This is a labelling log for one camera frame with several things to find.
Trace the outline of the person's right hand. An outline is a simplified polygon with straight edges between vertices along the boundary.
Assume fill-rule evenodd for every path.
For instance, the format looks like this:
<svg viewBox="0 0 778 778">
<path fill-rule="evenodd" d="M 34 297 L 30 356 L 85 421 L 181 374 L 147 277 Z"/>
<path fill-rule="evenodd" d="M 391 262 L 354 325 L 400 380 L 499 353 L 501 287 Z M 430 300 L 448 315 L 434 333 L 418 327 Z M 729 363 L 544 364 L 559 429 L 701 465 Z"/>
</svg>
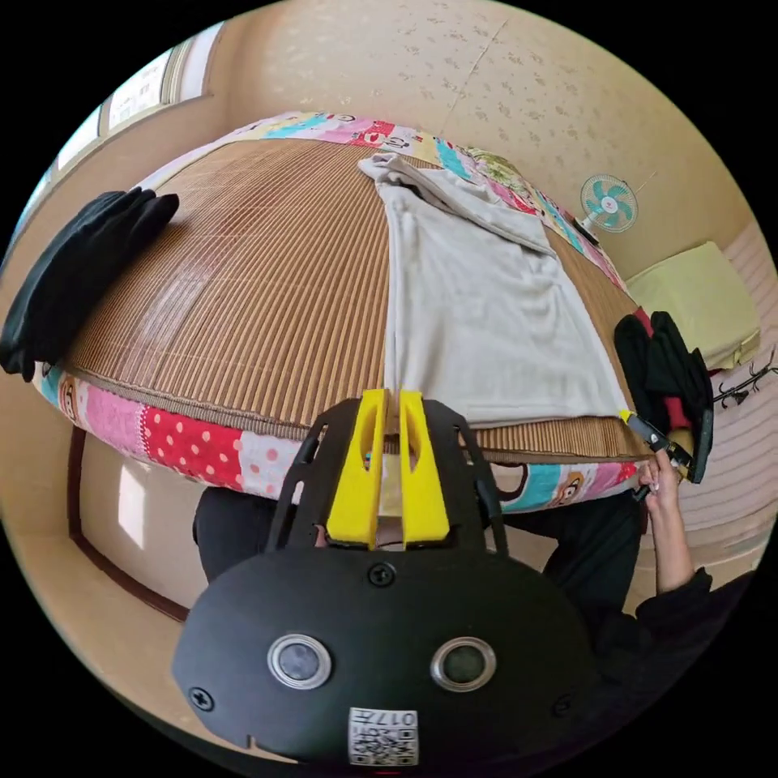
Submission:
<svg viewBox="0 0 778 778">
<path fill-rule="evenodd" d="M 672 460 L 657 456 L 642 466 L 639 485 L 648 488 L 644 502 L 651 517 L 680 513 L 679 483 Z"/>
</svg>

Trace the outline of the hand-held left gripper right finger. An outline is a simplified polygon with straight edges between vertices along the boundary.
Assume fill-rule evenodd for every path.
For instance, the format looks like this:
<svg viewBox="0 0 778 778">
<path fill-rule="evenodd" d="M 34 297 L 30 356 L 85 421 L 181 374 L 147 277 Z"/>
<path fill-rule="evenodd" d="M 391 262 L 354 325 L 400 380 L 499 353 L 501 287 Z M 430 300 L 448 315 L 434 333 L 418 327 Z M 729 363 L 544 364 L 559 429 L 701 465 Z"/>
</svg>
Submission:
<svg viewBox="0 0 778 778">
<path fill-rule="evenodd" d="M 403 544 L 440 544 L 450 523 L 421 393 L 400 393 L 399 419 Z"/>
</svg>

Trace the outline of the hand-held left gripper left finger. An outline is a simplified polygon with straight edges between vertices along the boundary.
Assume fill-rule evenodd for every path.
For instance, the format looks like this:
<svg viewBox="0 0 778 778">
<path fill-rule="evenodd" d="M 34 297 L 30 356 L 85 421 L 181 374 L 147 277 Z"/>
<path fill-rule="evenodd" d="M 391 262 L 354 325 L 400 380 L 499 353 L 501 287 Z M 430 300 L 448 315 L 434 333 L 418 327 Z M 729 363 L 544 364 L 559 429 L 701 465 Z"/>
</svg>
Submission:
<svg viewBox="0 0 778 778">
<path fill-rule="evenodd" d="M 373 549 L 383 478 L 387 391 L 363 393 L 354 406 L 343 465 L 327 518 L 327 534 L 337 545 Z"/>
</svg>

